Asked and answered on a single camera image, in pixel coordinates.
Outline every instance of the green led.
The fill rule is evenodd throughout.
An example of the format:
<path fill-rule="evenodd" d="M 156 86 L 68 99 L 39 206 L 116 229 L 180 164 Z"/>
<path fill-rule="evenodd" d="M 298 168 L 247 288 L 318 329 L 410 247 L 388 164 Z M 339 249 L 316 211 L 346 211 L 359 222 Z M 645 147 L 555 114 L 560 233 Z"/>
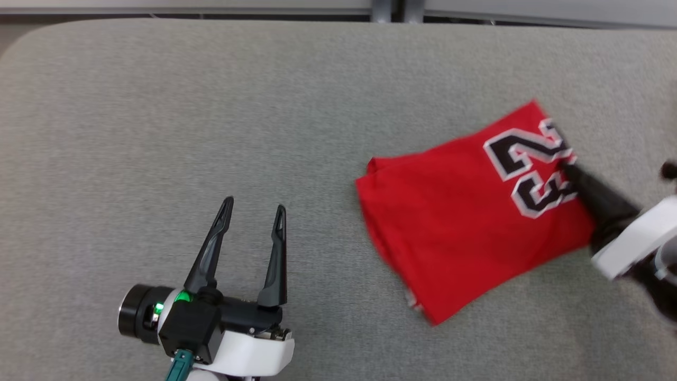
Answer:
<path fill-rule="evenodd" d="M 176 299 L 174 299 L 175 302 L 179 300 L 191 302 L 193 300 L 193 295 L 191 295 L 188 291 L 183 290 L 182 292 L 179 292 L 179 295 L 176 295 Z"/>
<path fill-rule="evenodd" d="M 155 304 L 155 307 L 153 307 L 153 313 L 154 313 L 155 315 L 161 314 L 161 313 L 162 313 L 162 309 L 163 309 L 164 307 L 165 307 L 164 304 L 162 304 L 162 303 L 156 303 L 156 304 Z"/>

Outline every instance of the gray fabric surface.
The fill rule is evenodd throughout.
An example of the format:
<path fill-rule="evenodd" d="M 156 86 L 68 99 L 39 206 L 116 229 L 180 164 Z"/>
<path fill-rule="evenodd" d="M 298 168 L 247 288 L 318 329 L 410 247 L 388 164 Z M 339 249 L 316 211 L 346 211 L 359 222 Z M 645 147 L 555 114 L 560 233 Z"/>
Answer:
<path fill-rule="evenodd" d="M 288 210 L 297 349 L 278 380 L 674 380 L 677 339 L 586 250 L 431 328 L 376 255 L 353 181 L 537 98 L 637 202 L 672 191 L 677 34 L 489 26 L 98 20 L 0 60 L 0 378 L 158 380 L 117 332 L 135 283 L 181 285 L 226 195 L 217 273 L 263 284 Z"/>

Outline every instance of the teal connector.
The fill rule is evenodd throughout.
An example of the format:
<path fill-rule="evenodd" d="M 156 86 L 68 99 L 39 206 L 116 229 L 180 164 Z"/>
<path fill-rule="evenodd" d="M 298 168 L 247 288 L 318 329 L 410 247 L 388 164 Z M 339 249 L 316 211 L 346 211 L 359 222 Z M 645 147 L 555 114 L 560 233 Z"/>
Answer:
<path fill-rule="evenodd" d="M 165 381 L 186 381 L 190 370 L 193 369 L 193 354 L 185 349 L 179 349 L 174 356 L 174 362 L 169 368 Z"/>

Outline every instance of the folded red cloth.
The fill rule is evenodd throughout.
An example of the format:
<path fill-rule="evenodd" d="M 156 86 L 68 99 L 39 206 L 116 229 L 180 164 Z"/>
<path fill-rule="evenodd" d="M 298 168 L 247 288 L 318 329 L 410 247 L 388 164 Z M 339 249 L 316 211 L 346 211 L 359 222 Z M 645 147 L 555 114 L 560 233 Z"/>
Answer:
<path fill-rule="evenodd" d="M 433 325 L 588 244 L 594 225 L 563 159 L 572 150 L 530 102 L 476 134 L 369 162 L 356 181 L 367 229 Z"/>

